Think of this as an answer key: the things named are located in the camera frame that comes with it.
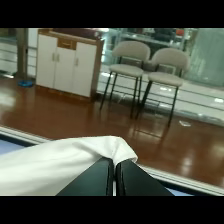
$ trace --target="chair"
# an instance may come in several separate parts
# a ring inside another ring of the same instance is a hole
[[[135,105],[135,97],[136,97],[136,91],[137,91],[137,85],[139,81],[139,94],[138,94],[138,104],[140,104],[140,93],[141,93],[141,83],[142,83],[142,74],[143,74],[143,63],[144,61],[149,59],[150,56],[150,48],[141,42],[138,41],[123,41],[120,42],[113,50],[112,55],[115,57],[119,57],[119,63],[111,65],[110,70],[110,76],[107,81],[107,85],[104,91],[104,95],[101,101],[100,110],[103,107],[103,103],[107,94],[107,89],[110,83],[111,75],[112,73],[115,73],[114,82],[112,85],[112,90],[110,93],[109,101],[111,101],[112,94],[114,91],[114,87],[116,84],[117,76],[118,75],[124,75],[126,77],[132,77],[135,79],[135,88],[133,93],[133,100],[132,100],[132,107],[131,107],[131,114],[130,117],[132,118],[133,111],[134,111],[134,105]],[[137,66],[132,65],[126,65],[121,64],[122,57],[128,57],[132,59],[138,59],[141,61],[141,68]]]
[[[152,58],[152,64],[156,66],[156,71],[150,73],[148,76],[149,83],[146,87],[145,94],[143,96],[142,102],[140,103],[140,106],[135,118],[136,119],[138,118],[138,115],[144,108],[147,96],[149,94],[149,91],[153,82],[173,86],[173,87],[176,87],[176,90],[175,90],[174,100],[172,103],[171,113],[169,116],[169,121],[168,121],[168,127],[169,127],[173,117],[173,110],[174,110],[174,106],[175,106],[175,102],[177,98],[177,92],[179,87],[183,84],[183,79],[181,79],[181,74],[182,74],[182,71],[188,70],[190,66],[190,59],[188,55],[181,50],[173,49],[173,48],[163,48],[161,50],[158,50],[154,54]],[[173,74],[157,72],[160,64],[171,65],[180,69],[179,77]]]

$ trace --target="chair backrest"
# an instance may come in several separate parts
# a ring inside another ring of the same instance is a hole
[[[174,48],[163,48],[158,50],[153,55],[152,64],[171,65],[186,71],[190,67],[190,58],[185,52],[181,50]]]
[[[122,41],[114,48],[112,55],[146,61],[149,60],[150,48],[138,41]]]

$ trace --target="white fabric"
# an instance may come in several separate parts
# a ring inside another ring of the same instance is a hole
[[[115,65],[111,65],[109,69],[112,72],[132,76],[132,77],[140,77],[143,74],[143,70],[141,68],[138,68],[132,65],[115,64]]]
[[[137,155],[120,137],[52,141],[0,156],[0,195],[56,195],[101,157],[119,162]]]
[[[158,50],[152,57],[153,65],[165,64],[172,65],[187,71],[190,67],[189,56],[178,49],[163,48]]]
[[[112,51],[116,57],[130,57],[138,60],[148,60],[150,57],[150,48],[139,41],[122,41]]]
[[[164,72],[151,72],[148,75],[149,80],[171,86],[182,86],[183,80],[175,75]]]

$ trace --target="white cloth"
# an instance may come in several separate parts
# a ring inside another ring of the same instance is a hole
[[[24,148],[0,156],[0,195],[49,195],[101,157],[119,162],[137,155],[120,137],[70,138]]]

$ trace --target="chair seat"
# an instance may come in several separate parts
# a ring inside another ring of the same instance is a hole
[[[109,69],[111,72],[132,77],[141,77],[143,74],[142,69],[131,65],[115,64],[111,65]]]
[[[158,82],[170,86],[179,87],[183,84],[183,79],[164,72],[152,72],[149,74],[148,78],[153,82]]]

